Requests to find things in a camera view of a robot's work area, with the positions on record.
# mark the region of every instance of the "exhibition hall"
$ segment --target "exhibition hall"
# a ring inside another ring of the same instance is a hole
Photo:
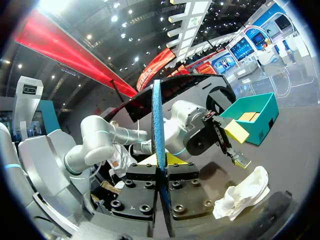
[[[311,2],[0,3],[8,238],[316,239]]]

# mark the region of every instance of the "white rag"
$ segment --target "white rag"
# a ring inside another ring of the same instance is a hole
[[[215,219],[228,216],[233,221],[246,207],[259,203],[270,189],[268,173],[263,166],[257,166],[239,185],[230,186],[224,197],[215,201],[213,215]]]

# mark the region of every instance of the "display screen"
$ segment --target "display screen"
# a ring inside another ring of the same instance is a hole
[[[229,56],[225,57],[223,60],[218,60],[214,64],[213,68],[217,72],[217,74],[222,74],[223,72],[225,72],[226,70],[228,70],[229,68],[234,66],[235,64],[236,64],[236,62],[235,62],[234,58],[229,55]]]
[[[290,25],[289,20],[286,18],[286,16],[281,15],[275,20],[275,23],[279,26],[281,30],[285,29]]]
[[[9,130],[11,140],[14,143],[21,142],[21,135],[13,129],[13,112],[12,111],[0,111],[0,123],[3,123]],[[46,135],[46,128],[41,111],[35,111],[32,118],[32,122],[26,131],[28,137],[36,137]]]
[[[253,38],[252,41],[256,46],[263,45],[265,43],[265,37],[262,35],[261,32],[256,34]]]
[[[254,53],[253,48],[244,37],[240,41],[238,41],[238,43],[235,44],[230,50],[236,57],[238,62]]]

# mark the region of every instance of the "white cloth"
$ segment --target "white cloth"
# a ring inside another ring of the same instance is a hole
[[[114,173],[122,178],[126,175],[126,172],[132,163],[137,163],[137,161],[129,155],[127,149],[120,144],[113,144],[115,148],[114,154],[112,157],[107,159],[107,162],[110,164]]]
[[[259,203],[270,189],[268,173],[263,166],[257,166],[254,171],[239,185],[230,186],[224,197],[215,201],[213,215],[215,219],[228,216],[233,221],[246,207]]]

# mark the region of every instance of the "yellow block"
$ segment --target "yellow block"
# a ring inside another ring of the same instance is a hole
[[[243,144],[249,137],[249,133],[240,126],[234,119],[224,128],[226,134]]]
[[[166,162],[168,165],[173,165],[173,164],[188,164],[185,161],[182,161],[180,158],[177,158],[176,156],[173,156],[171,153],[167,152],[166,153]]]

